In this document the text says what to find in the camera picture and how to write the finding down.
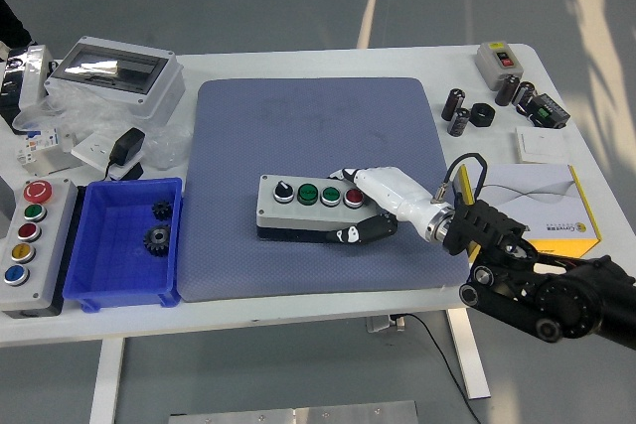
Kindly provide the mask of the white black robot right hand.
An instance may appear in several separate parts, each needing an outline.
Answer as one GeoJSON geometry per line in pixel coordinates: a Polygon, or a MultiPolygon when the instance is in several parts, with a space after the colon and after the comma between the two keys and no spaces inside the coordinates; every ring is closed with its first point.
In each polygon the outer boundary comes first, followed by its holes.
{"type": "Polygon", "coordinates": [[[394,234],[400,221],[411,223],[427,242],[445,239],[454,216],[453,206],[444,200],[448,179],[432,194],[397,167],[342,169],[330,177],[354,184],[385,212],[329,231],[327,241],[366,244],[394,234]]]}

